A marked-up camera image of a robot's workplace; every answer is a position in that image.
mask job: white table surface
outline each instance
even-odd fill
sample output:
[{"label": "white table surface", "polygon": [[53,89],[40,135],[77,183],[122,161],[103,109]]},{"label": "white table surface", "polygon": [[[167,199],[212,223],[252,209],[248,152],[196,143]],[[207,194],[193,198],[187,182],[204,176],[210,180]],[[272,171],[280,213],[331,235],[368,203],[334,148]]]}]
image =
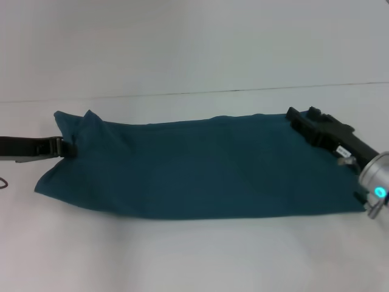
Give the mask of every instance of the white table surface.
[{"label": "white table surface", "polygon": [[389,82],[385,0],[2,0],[0,100]]},{"label": "white table surface", "polygon": [[[285,113],[311,105],[387,150],[389,85],[2,103],[2,136],[60,134],[52,114],[121,123]],[[0,291],[384,292],[389,290],[387,210],[250,220],[117,218],[33,192],[57,159],[0,163]]]}]

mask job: teal cloth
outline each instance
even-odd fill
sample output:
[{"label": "teal cloth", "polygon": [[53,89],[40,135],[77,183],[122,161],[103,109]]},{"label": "teal cloth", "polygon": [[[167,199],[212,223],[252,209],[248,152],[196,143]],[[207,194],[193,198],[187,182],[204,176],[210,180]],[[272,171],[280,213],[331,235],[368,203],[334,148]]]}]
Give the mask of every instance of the teal cloth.
[{"label": "teal cloth", "polygon": [[284,114],[124,125],[55,113],[78,156],[35,191],[82,208],[153,219],[364,211],[357,177],[307,144]]}]

